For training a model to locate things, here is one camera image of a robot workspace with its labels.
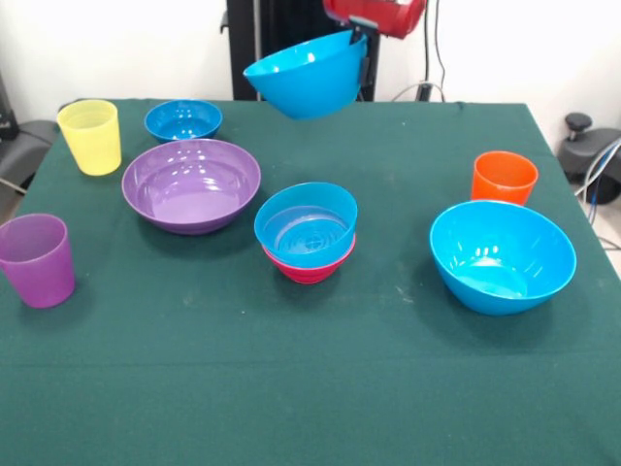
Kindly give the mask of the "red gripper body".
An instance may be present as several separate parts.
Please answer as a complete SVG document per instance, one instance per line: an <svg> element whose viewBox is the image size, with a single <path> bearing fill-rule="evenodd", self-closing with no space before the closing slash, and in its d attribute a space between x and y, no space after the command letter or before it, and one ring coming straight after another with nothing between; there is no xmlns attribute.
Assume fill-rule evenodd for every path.
<svg viewBox="0 0 621 466"><path fill-rule="evenodd" d="M397 39L405 39L426 10L425 0L323 0L322 4L326 15L343 25Z"/></svg>

